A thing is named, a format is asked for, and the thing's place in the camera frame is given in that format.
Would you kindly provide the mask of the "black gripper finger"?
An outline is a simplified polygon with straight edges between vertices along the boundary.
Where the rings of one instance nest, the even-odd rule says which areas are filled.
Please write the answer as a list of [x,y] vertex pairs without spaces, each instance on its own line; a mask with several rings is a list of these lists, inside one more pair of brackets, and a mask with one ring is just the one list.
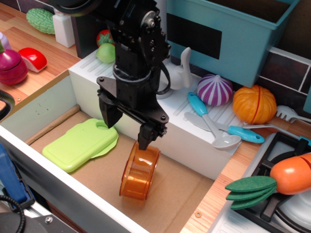
[[99,95],[99,106],[108,128],[113,127],[122,117],[123,113],[118,109],[118,100],[112,96]]
[[138,134],[138,145],[140,150],[147,150],[149,144],[155,141],[158,134],[154,126],[150,123],[144,123],[140,126]]

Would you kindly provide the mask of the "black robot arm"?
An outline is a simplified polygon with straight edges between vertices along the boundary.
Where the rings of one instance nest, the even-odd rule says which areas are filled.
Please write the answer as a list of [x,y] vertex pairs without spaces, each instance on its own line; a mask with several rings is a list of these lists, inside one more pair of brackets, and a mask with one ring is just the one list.
[[168,75],[164,60],[170,45],[153,0],[52,0],[50,4],[73,17],[91,15],[104,23],[115,44],[113,79],[99,77],[98,97],[103,119],[114,126],[123,115],[140,124],[138,145],[149,144],[167,130],[168,115],[157,102],[160,75]]

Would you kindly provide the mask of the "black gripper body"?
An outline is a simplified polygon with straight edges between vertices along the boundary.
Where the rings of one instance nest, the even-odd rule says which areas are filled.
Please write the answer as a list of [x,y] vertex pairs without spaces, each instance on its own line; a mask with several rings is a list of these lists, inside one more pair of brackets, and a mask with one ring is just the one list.
[[137,80],[127,80],[125,73],[114,71],[115,78],[100,76],[97,78],[99,95],[114,96],[120,103],[118,109],[140,125],[150,123],[158,136],[167,132],[168,115],[156,99],[153,73]]

